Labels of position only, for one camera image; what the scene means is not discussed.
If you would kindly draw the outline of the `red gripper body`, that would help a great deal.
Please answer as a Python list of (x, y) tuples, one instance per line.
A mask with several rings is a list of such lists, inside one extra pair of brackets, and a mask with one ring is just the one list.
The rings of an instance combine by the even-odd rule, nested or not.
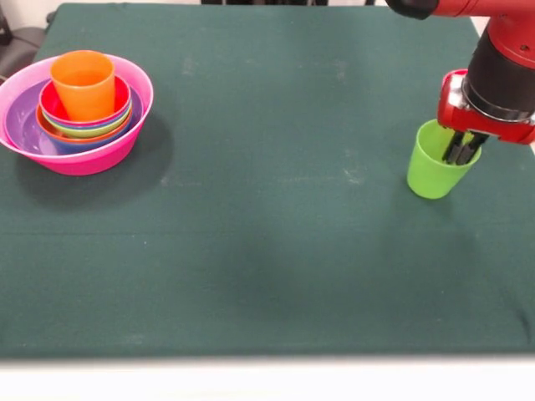
[(447, 74), (441, 84), (437, 107), (440, 125), (457, 130), (496, 136), (499, 140), (518, 145), (534, 143), (534, 118), (510, 122), (493, 119), (473, 108), (462, 92), (465, 74)]

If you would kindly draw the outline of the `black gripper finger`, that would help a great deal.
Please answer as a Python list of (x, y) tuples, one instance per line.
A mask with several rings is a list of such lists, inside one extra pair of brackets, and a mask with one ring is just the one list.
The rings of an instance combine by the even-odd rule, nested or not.
[(482, 135), (480, 133), (473, 133), (471, 141), (461, 147), (461, 150), (456, 157), (455, 164), (466, 165), (470, 163), (481, 146)]
[(456, 130), (452, 135), (448, 146), (442, 156), (442, 160), (447, 164), (454, 164), (462, 148), (462, 132)]

